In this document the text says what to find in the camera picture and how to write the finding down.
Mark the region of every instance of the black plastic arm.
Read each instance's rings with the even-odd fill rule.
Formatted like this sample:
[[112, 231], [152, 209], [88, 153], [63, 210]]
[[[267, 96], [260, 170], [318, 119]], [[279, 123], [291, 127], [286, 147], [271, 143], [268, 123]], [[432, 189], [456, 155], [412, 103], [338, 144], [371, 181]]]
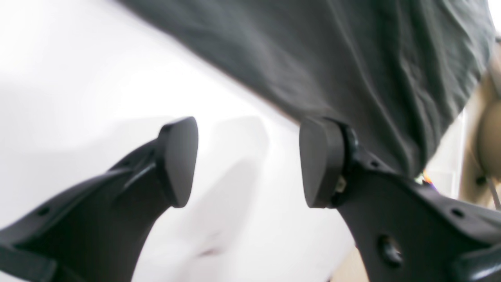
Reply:
[[338, 209], [370, 281], [501, 281], [501, 213], [392, 173], [328, 118], [302, 122], [300, 151], [308, 205]]
[[0, 270], [33, 282], [127, 282], [155, 220], [183, 207], [198, 148], [193, 117], [166, 124], [105, 174], [0, 231]]

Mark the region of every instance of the gray fabric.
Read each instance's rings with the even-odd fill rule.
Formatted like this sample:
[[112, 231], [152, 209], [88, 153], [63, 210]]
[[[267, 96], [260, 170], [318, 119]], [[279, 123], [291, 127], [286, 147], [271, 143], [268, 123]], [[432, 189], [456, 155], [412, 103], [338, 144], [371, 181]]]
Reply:
[[434, 154], [494, 43], [486, 0], [122, 2], [292, 117], [350, 124], [408, 176]]

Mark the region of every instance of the screw hole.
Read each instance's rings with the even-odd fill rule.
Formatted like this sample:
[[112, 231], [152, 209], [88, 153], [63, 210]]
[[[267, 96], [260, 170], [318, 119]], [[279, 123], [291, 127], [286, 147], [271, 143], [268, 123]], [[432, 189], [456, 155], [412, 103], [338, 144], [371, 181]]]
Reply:
[[483, 186], [487, 184], [487, 178], [485, 176], [481, 176], [475, 180], [476, 184], [479, 186]]
[[402, 251], [397, 241], [390, 236], [379, 238], [379, 251], [384, 261], [391, 267], [399, 267], [403, 263]]
[[44, 215], [48, 214], [50, 210], [51, 209], [49, 207], [45, 207], [45, 208], [39, 210], [37, 214], [39, 216], [44, 216]]
[[458, 209], [452, 209], [451, 212], [453, 215], [455, 215], [459, 218], [464, 218], [464, 213]]

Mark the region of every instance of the wire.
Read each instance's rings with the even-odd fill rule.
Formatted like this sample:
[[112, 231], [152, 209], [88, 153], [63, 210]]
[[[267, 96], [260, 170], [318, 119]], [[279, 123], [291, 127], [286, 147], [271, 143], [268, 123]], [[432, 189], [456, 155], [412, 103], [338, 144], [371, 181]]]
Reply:
[[501, 211], [501, 202], [499, 201], [499, 195], [496, 191], [496, 185], [494, 184], [494, 181], [492, 181], [492, 178], [487, 178], [487, 184], [489, 186], [490, 193], [492, 194], [492, 199], [494, 200], [496, 209]]

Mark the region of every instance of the white surface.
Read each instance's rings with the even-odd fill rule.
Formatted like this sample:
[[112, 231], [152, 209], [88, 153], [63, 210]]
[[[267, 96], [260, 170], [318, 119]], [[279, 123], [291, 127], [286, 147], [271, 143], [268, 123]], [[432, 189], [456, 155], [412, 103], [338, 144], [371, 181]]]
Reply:
[[114, 2], [0, 2], [0, 228], [188, 115], [192, 196], [134, 281], [325, 282], [353, 241], [306, 206], [295, 123]]
[[458, 198], [461, 185], [467, 118], [464, 109], [447, 129], [435, 155], [426, 165], [426, 173], [437, 190], [453, 199]]
[[498, 32], [501, 32], [501, 1], [488, 0], [488, 2], [494, 26]]

